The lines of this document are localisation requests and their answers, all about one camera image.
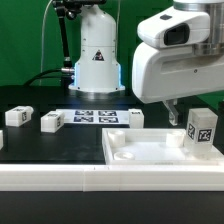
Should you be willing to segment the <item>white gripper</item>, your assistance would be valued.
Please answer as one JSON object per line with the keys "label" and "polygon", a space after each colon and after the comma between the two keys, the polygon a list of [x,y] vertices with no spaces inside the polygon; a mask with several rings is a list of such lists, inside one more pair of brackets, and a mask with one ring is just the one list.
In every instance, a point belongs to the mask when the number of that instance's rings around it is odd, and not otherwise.
{"label": "white gripper", "polygon": [[132,89],[144,103],[164,101],[178,125],[177,98],[224,90],[224,5],[173,5],[142,21]]}

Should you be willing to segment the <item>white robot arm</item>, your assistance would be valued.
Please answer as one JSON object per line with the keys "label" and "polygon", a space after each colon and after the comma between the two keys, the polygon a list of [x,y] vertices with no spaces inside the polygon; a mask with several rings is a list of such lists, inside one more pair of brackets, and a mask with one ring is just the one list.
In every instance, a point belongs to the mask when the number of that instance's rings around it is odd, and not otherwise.
{"label": "white robot arm", "polygon": [[[81,16],[70,89],[89,99],[122,91],[115,21],[95,3],[84,3]],[[179,98],[224,90],[224,0],[173,0],[140,22],[137,35],[132,91],[145,104],[163,102],[171,124],[179,123]]]}

